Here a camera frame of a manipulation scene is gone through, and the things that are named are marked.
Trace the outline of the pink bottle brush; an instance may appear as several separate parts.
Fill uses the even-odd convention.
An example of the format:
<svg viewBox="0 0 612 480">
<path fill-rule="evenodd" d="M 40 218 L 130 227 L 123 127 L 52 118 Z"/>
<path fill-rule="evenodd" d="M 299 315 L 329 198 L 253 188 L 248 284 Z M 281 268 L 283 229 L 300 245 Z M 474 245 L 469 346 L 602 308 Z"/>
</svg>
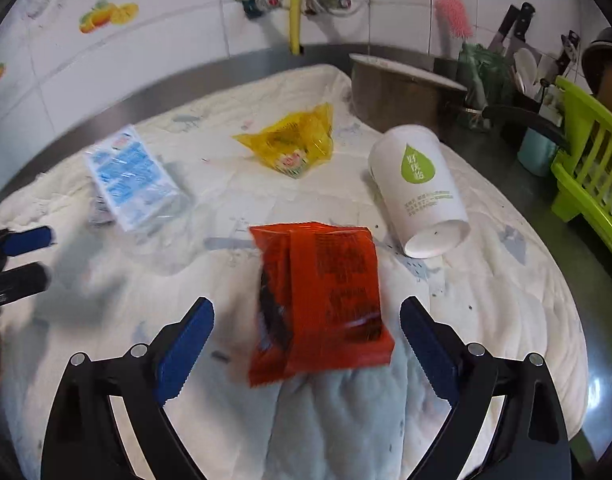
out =
<svg viewBox="0 0 612 480">
<path fill-rule="evenodd" d="M 473 26 L 463 0 L 435 0 L 435 10 L 452 37 L 462 40 L 473 37 Z"/>
</svg>

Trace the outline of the blue white milk carton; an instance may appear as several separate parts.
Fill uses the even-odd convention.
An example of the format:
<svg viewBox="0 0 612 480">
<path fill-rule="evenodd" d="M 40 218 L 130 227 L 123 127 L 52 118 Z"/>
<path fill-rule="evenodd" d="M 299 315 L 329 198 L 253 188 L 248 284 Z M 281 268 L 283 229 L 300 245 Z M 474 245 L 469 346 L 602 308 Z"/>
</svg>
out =
<svg viewBox="0 0 612 480">
<path fill-rule="evenodd" d="M 182 197 L 133 125 L 92 145 L 85 160 L 106 207 L 126 232 L 141 228 Z"/>
</svg>

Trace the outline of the yellow plastic wrapper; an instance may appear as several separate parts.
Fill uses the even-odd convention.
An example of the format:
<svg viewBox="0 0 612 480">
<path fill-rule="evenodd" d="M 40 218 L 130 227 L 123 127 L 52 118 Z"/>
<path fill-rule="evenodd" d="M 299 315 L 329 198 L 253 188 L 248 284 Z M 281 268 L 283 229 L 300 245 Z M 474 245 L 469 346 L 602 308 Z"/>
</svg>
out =
<svg viewBox="0 0 612 480">
<path fill-rule="evenodd" d="M 333 106 L 323 103 L 312 110 L 288 114 L 260 132 L 240 133 L 233 139 L 266 167 L 297 179 L 331 159 L 332 129 Z"/>
</svg>

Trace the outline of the red snack packet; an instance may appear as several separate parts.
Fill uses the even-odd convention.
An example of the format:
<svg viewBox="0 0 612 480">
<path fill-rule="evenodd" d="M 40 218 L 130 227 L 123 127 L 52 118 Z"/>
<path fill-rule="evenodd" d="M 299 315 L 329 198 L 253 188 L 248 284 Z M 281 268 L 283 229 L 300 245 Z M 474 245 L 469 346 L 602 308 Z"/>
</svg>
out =
<svg viewBox="0 0 612 480">
<path fill-rule="evenodd" d="M 369 229 L 320 222 L 253 226 L 261 252 L 259 336 L 248 382 L 391 362 Z"/>
</svg>

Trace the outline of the dark metal wok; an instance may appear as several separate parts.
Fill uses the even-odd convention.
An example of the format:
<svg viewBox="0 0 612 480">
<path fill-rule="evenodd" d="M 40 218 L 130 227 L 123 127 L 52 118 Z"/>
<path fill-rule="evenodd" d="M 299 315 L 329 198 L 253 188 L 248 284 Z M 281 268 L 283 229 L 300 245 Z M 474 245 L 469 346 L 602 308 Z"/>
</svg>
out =
<svg viewBox="0 0 612 480">
<path fill-rule="evenodd" d="M 581 57 L 583 75 L 593 94 L 598 94 L 608 66 L 612 66 L 612 27 L 604 28 Z"/>
</svg>

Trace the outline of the white paper cup green logo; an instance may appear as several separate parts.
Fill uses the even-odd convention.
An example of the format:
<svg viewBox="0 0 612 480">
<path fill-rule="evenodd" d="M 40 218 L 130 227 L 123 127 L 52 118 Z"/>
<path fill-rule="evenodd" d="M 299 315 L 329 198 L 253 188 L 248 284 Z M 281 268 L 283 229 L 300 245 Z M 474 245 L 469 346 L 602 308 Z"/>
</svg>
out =
<svg viewBox="0 0 612 480">
<path fill-rule="evenodd" d="M 369 169 L 406 256 L 441 256 L 470 234 L 460 192 L 431 129 L 389 129 L 373 145 Z"/>
</svg>

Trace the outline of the green utensil jar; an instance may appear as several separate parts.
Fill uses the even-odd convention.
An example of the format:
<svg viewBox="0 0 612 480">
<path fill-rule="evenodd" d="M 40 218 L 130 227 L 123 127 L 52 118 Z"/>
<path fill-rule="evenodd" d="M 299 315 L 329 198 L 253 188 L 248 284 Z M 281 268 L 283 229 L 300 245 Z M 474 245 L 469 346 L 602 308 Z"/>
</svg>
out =
<svg viewBox="0 0 612 480">
<path fill-rule="evenodd" d="M 504 57 L 480 44 L 464 42 L 459 53 L 458 80 L 467 88 L 465 104 L 470 108 L 470 125 L 487 130 L 489 119 L 481 116 L 489 105 L 511 102 L 516 86 Z"/>
</svg>

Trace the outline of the steel pot with lid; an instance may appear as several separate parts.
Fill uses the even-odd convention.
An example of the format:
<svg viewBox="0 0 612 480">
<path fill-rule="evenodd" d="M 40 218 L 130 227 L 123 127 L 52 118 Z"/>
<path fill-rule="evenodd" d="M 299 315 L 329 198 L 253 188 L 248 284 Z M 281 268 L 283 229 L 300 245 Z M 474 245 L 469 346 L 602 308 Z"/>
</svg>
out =
<svg viewBox="0 0 612 480">
<path fill-rule="evenodd" d="M 353 113 L 379 132 L 403 125 L 437 132 L 465 104 L 467 88 L 448 77 L 374 55 L 349 58 Z"/>
</svg>

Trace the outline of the black handled cleaver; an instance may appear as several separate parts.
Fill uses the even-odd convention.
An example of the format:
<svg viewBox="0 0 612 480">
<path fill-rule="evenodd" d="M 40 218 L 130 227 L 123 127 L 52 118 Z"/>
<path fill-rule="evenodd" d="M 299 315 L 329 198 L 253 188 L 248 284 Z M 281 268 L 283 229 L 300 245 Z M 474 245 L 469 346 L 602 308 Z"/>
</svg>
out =
<svg viewBox="0 0 612 480">
<path fill-rule="evenodd" d="M 491 40 L 488 50 L 492 53 L 505 53 L 504 41 L 506 38 L 510 38 L 508 47 L 511 52 L 522 47 L 525 44 L 526 32 L 534 18 L 534 14 L 536 14 L 536 9 L 530 2 L 524 2 L 519 8 L 511 4 Z"/>
</svg>

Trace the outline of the yellow gas pipe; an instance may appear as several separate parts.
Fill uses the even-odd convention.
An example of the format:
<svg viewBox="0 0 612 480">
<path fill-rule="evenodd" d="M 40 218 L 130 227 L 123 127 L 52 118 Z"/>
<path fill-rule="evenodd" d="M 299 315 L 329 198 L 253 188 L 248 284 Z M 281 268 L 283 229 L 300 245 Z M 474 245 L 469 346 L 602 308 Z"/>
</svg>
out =
<svg viewBox="0 0 612 480">
<path fill-rule="evenodd" d="M 300 43 L 301 0 L 289 0 L 289 50 L 301 55 Z"/>
</svg>

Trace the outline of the teal cup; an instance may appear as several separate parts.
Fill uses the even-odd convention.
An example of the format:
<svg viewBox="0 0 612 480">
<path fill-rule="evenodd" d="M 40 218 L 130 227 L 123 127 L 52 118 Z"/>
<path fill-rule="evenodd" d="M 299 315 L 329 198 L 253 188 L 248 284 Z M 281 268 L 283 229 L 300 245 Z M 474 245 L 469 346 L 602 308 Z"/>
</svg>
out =
<svg viewBox="0 0 612 480">
<path fill-rule="evenodd" d="M 528 129 L 517 153 L 517 159 L 530 174 L 545 177 L 551 171 L 556 151 L 557 145 L 554 142 L 536 130 Z"/>
</svg>

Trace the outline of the lime green dish rack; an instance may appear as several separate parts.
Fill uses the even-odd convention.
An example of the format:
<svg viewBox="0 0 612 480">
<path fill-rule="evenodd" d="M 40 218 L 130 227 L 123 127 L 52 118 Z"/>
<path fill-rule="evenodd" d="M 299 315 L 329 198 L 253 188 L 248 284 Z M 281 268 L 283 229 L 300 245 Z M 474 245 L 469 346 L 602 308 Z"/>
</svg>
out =
<svg viewBox="0 0 612 480">
<path fill-rule="evenodd" d="M 569 148 L 551 165 L 558 188 L 552 211 L 564 222 L 583 216 L 612 252 L 612 112 L 563 77 L 555 84 Z"/>
</svg>

